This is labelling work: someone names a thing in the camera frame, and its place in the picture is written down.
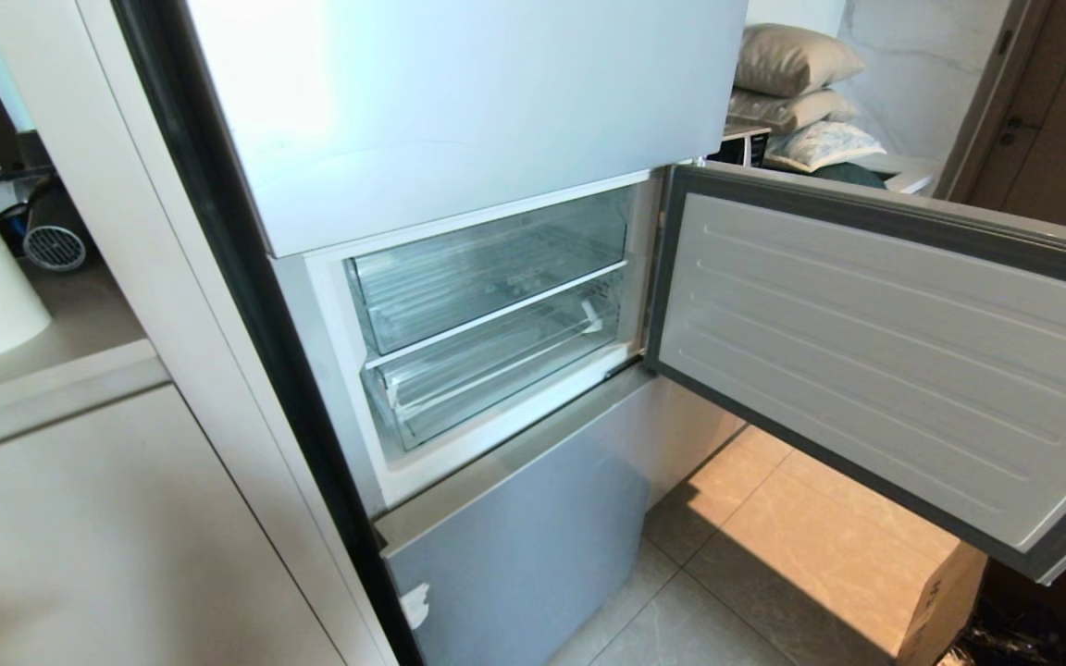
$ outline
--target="cardboard box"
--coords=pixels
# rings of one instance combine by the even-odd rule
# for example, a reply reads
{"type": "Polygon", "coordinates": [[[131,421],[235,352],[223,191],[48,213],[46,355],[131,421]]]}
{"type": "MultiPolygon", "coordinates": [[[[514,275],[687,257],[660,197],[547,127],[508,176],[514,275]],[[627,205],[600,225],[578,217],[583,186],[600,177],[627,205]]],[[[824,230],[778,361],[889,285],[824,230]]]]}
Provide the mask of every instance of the cardboard box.
{"type": "Polygon", "coordinates": [[[758,628],[803,666],[936,663],[985,572],[985,553],[795,451],[722,532],[808,598],[798,623],[758,628]]]}

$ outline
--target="vent grille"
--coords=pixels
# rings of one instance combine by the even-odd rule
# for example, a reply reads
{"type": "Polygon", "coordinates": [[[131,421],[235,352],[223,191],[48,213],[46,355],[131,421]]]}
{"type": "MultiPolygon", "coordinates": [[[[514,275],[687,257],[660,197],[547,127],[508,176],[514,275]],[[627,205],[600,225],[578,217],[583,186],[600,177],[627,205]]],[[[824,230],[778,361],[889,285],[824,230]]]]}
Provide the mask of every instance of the vent grille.
{"type": "Polygon", "coordinates": [[[75,270],[85,261],[84,241],[60,227],[36,227],[27,231],[22,251],[41,269],[75,270]]]}

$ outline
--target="open freezer door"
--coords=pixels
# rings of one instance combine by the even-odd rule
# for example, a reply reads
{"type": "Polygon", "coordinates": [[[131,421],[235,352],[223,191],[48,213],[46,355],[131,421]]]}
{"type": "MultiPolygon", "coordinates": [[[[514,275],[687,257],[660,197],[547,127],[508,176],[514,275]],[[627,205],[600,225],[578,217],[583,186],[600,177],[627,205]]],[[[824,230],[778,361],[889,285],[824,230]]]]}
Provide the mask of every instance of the open freezer door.
{"type": "Polygon", "coordinates": [[[649,367],[1053,581],[1066,228],[809,180],[674,169],[649,367]]]}

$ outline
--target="cushion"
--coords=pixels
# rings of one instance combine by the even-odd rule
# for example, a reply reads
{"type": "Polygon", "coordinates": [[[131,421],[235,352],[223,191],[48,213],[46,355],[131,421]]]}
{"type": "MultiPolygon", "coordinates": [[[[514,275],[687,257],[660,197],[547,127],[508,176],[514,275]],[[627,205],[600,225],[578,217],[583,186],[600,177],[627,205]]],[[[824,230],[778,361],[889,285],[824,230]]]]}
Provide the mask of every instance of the cushion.
{"type": "Polygon", "coordinates": [[[846,123],[818,121],[792,134],[772,135],[762,163],[813,173],[824,165],[886,152],[877,139],[846,123]]]}
{"type": "Polygon", "coordinates": [[[803,27],[754,25],[743,31],[734,86],[796,97],[844,81],[867,64],[850,46],[803,27]]]}
{"type": "Polygon", "coordinates": [[[731,108],[726,118],[738,125],[762,125],[772,131],[791,134],[818,119],[845,121],[857,114],[854,104],[837,90],[813,90],[800,97],[773,97],[737,87],[731,93],[731,108]]]}

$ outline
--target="refrigerator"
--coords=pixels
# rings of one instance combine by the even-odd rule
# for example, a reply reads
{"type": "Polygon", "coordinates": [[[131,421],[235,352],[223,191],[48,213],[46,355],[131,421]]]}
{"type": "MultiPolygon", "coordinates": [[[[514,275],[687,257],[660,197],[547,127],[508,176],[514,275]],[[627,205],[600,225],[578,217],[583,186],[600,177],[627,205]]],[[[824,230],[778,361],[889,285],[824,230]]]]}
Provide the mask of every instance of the refrigerator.
{"type": "Polygon", "coordinates": [[[1065,568],[1066,228],[707,164],[745,1],[115,5],[404,659],[544,663],[727,412],[1065,568]]]}

